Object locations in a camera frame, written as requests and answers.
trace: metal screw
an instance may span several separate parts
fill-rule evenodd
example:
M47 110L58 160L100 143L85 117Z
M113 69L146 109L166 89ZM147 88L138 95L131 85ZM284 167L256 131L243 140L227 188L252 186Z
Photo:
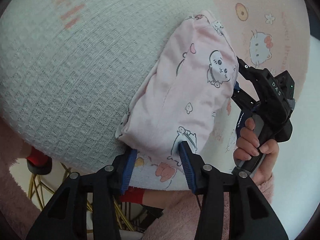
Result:
M212 170L212 166L210 164L205 164L202 167L205 171L211 171Z
M105 171L113 171L113 166L112 165L107 165L104 167Z
M71 174L69 175L69 177L70 177L70 179L76 179L76 178L78 178L78 173L73 172L73 173L71 173Z
M245 171L241 171L239 172L239 176L245 179L246 177L248 177L248 174Z

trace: finger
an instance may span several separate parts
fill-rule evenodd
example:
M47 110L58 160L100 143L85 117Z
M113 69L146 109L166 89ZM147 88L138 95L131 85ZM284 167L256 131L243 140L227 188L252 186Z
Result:
M260 143L258 137L252 130L244 127L240 130L240 136L250 142L253 146L259 147Z
M268 180L271 177L272 169L275 166L277 157L279 155L279 145L275 140L268 140L264 143L260 149L264 146L268 146L268 150L265 151L266 156L263 159L259 169L261 170L262 174L264 174L265 179L264 181Z
M251 155L243 149L238 148L233 153L233 159L235 160L235 163L237 163L238 160L248 161L251 159Z
M244 125L250 130L253 130L256 127L256 123L254 122L252 117L245 120Z
M254 147L250 142L248 142L243 137L240 137L237 140L236 144L237 144L238 148L243 149L244 151L246 151L247 153L249 153L252 156L258 156L259 155L259 152L256 149L256 147Z
M259 150L264 154L279 153L279 145L275 140L271 139L264 143Z

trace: hand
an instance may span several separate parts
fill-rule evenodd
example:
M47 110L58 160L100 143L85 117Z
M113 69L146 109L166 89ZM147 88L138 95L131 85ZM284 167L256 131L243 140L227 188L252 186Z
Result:
M248 118L245 121L245 127L240 131L241 137L236 143L238 148L233 153L235 162L237 162L237 160L247 161L251 159L251 156L259 155L256 148L260 146L260 143L258 137L253 133L255 126L252 118ZM266 156L252 178L256 185L261 185L270 179L273 166L279 154L278 143L273 139L268 140L259 149L262 153L266 154Z

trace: red object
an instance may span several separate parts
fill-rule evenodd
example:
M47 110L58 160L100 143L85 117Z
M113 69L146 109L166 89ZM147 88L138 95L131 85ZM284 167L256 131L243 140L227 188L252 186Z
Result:
M31 161L32 164L36 167L43 167L47 163L49 157L45 155L43 152L40 152L36 148L32 147L31 154L26 159Z
M142 204L144 191L144 188L129 187L124 195L120 196L120 201Z

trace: black cable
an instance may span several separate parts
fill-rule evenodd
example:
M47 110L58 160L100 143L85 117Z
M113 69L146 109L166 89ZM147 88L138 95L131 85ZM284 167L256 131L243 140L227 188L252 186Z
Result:
M199 208L200 208L200 211L201 211L201 204L200 204L200 200L199 200L198 195L196 195L196 198L197 198L197 202L198 202L198 205L199 205Z

